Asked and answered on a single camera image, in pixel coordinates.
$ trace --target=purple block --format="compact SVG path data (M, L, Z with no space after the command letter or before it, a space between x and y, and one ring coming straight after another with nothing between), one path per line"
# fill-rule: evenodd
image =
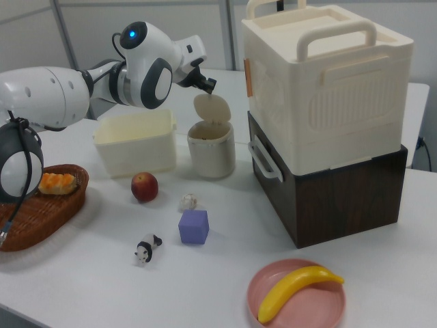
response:
M180 240L184 244L204 244L210 225L205 210L185 210L179 221Z

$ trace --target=apple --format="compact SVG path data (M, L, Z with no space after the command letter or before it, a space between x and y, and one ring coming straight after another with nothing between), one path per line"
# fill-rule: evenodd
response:
M140 202L150 202L158 195L158 181L153 174L140 172L132 178L130 190Z

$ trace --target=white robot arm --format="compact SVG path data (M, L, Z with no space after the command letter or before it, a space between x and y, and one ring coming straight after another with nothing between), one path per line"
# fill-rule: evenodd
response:
M90 98L155 109L172 83L209 94L215 87L215 80L200 73L206 52L199 36L174 42L157 27L135 22L114 34L113 45L123 60L106 60L90 70L33 67L0 73L0 126L5 124L0 127L0 203L18 208L38 189L44 164L32 126L61 131L86 116Z

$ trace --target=yellow banana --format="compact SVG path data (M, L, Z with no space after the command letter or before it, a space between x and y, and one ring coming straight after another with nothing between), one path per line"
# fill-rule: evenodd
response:
M279 280L268 292L258 309L258 321L267 323L272 320L288 299L298 290L316 282L344 283L344 279L328 269L314 265L292 271Z

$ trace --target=brown box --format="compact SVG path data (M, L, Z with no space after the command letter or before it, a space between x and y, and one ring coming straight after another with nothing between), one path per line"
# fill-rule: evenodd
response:
M257 135L283 174L253 171L297 248L397 222L407 149L365 161L295 176L248 112L251 140Z

